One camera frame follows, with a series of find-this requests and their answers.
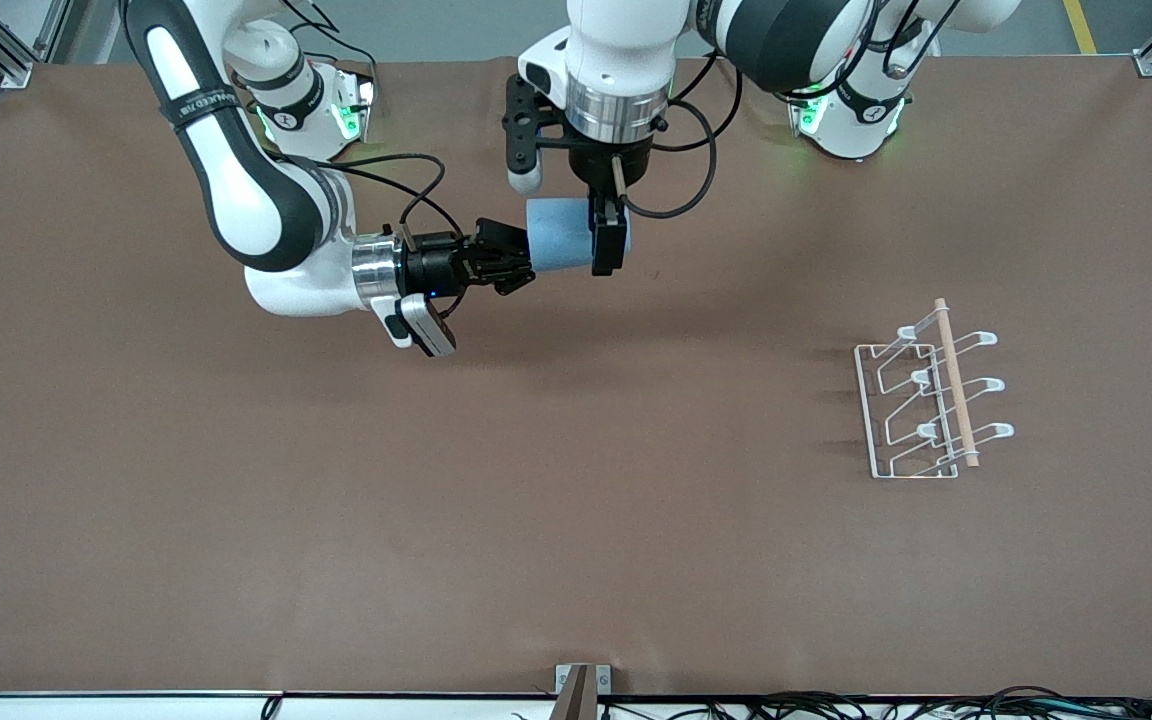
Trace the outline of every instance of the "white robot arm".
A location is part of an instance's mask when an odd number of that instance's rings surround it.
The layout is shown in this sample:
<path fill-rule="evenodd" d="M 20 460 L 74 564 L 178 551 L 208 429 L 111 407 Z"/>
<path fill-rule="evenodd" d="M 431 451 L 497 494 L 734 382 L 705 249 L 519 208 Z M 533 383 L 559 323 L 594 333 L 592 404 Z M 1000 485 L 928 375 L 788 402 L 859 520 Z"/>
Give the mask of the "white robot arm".
<path fill-rule="evenodd" d="M 756 85 L 790 91 L 838 67 L 873 1 L 568 0 L 571 25 L 525 51 L 507 86 L 509 183 L 538 191 L 540 150 L 566 151 L 589 185 L 593 272 L 611 274 L 626 253 L 626 188 L 643 179 L 666 127 L 679 36 L 695 26 Z M 545 126 L 562 126 L 562 137 L 541 136 Z"/>
<path fill-rule="evenodd" d="M 1011 16 L 1020 0 L 889 0 L 855 71 L 819 99 L 795 103 L 795 131 L 838 158 L 877 151 L 905 106 L 905 89 L 941 26 L 984 33 Z"/>
<path fill-rule="evenodd" d="M 248 290 L 271 313 L 371 310 L 396 346 L 447 355 L 456 343 L 431 297 L 458 296 L 470 285 L 494 285 L 503 295 L 529 282 L 526 234 L 480 219 L 470 237 L 399 240 L 388 227 L 358 237 L 342 173 L 266 156 L 225 61 L 248 82 L 267 81 L 265 92 L 316 94 L 316 69 L 291 36 L 262 22 L 280 9 L 279 0 L 124 3 L 129 41 L 198 176 L 212 232 L 247 265 Z"/>

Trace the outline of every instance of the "wooden stick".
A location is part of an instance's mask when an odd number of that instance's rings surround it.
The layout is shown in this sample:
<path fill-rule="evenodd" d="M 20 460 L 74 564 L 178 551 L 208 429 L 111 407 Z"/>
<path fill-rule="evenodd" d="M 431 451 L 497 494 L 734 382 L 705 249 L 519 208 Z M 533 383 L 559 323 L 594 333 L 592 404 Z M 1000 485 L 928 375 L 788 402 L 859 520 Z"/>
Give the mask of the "wooden stick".
<path fill-rule="evenodd" d="M 945 369 L 950 373 L 950 393 L 954 396 L 955 414 L 958 420 L 958 433 L 963 439 L 963 450 L 968 458 L 968 468 L 979 468 L 980 457 L 975 448 L 972 433 L 972 415 L 968 414 L 968 396 L 963 392 L 963 374 L 958 372 L 958 354 L 954 348 L 954 331 L 950 328 L 950 306 L 943 297 L 935 300 L 935 324 L 941 329 L 941 347 L 945 353 Z"/>

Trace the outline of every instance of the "white wire rack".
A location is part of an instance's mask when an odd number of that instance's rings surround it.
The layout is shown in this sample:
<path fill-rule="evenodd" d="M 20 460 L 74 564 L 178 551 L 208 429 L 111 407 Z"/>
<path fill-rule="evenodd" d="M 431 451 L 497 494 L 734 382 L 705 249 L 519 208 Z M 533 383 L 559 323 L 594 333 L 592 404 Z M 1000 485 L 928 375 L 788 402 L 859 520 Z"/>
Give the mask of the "white wire rack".
<path fill-rule="evenodd" d="M 932 325 L 933 342 L 920 342 Z M 996 334 L 987 331 L 955 338 L 950 308 L 938 300 L 925 318 L 897 329 L 896 340 L 856 346 L 856 381 L 874 478 L 957 478 L 960 465 L 980 464 L 980 446 L 1016 433 L 1009 423 L 972 424 L 968 404 L 1005 391 L 1007 384 L 987 377 L 964 382 L 958 367 L 958 357 L 996 343 Z"/>

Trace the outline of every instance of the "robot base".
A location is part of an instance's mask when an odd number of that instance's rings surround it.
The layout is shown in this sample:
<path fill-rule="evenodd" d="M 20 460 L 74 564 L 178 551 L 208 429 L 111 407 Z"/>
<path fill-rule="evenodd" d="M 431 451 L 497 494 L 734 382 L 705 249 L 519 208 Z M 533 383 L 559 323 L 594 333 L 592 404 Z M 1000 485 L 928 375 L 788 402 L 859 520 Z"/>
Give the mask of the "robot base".
<path fill-rule="evenodd" d="M 376 101 L 376 84 L 371 78 L 333 65 L 311 66 L 323 78 L 323 100 L 306 115 L 301 128 L 283 128 L 296 119 L 280 118 L 275 109 L 257 105 L 256 111 L 265 126 L 265 137 L 285 154 L 325 161 L 339 156 L 354 141 L 367 141 L 367 120 Z"/>
<path fill-rule="evenodd" d="M 795 135 L 812 141 L 829 156 L 859 160 L 872 156 L 896 131 L 897 120 L 904 108 L 905 100 L 901 100 L 879 122 L 862 123 L 836 92 L 832 92 L 809 100 L 805 108 L 790 105 L 790 127 Z"/>

